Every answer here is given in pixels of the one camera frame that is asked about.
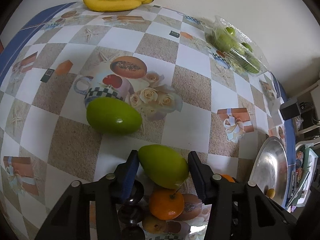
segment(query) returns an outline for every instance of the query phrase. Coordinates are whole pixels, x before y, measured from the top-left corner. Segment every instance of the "printed mug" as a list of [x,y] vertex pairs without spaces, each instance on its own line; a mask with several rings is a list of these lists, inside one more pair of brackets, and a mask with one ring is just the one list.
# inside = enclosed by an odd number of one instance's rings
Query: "printed mug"
[[[77,87],[79,81],[86,83],[88,88],[80,90]],[[84,104],[86,108],[92,100],[99,97],[117,98],[124,101],[128,93],[130,95],[134,93],[131,83],[126,78],[114,74],[110,69],[99,72],[94,77],[78,78],[73,88],[75,92],[85,95]]]

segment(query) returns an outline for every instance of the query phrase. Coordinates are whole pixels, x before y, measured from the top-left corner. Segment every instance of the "fruit stem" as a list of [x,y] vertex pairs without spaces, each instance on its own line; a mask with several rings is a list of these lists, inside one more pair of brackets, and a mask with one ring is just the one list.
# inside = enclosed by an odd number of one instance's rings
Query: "fruit stem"
[[181,186],[178,187],[177,190],[176,190],[173,194],[170,194],[170,198],[171,198],[171,199],[174,199],[174,198],[175,198],[175,195],[176,195],[176,193],[179,191],[180,188],[181,188]]

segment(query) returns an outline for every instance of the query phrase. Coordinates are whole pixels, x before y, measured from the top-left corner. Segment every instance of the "green mango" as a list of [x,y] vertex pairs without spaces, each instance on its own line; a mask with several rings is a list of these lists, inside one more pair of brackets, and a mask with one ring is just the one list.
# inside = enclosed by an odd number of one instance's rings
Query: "green mango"
[[89,103],[87,121],[97,132],[126,135],[140,128],[142,117],[119,99],[100,97]]
[[138,157],[145,173],[161,187],[177,189],[188,178],[187,161],[170,147],[146,145],[140,148]]

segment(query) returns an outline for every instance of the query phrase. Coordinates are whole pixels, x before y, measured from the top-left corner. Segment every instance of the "dark plum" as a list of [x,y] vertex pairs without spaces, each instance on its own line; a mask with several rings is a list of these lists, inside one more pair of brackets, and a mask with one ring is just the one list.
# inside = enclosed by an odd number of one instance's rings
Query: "dark plum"
[[127,198],[123,204],[136,205],[144,195],[144,188],[141,182],[134,180],[133,187],[131,190],[130,197]]
[[145,240],[146,236],[141,227],[127,227],[121,231],[121,240]]
[[143,210],[139,206],[123,205],[118,211],[119,220],[127,226],[135,226],[143,219]]

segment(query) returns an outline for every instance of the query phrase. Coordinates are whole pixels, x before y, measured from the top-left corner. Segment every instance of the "table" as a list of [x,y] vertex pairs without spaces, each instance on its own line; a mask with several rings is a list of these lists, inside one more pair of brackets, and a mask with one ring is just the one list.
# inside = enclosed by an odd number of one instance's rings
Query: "table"
[[[184,158],[195,150],[214,172],[245,181],[268,136],[286,145],[285,127],[275,127],[268,110],[277,95],[272,74],[228,69],[208,33],[199,20],[155,4],[97,13],[70,3],[24,26],[0,56],[0,208],[20,239],[34,238],[73,180],[100,179],[132,149],[163,144]],[[119,57],[139,68],[111,68]],[[95,132],[85,103],[99,96],[135,107],[140,130]],[[137,178],[149,195],[154,184],[141,167]],[[191,177],[181,191],[196,194]],[[203,207],[202,222],[209,211]]]

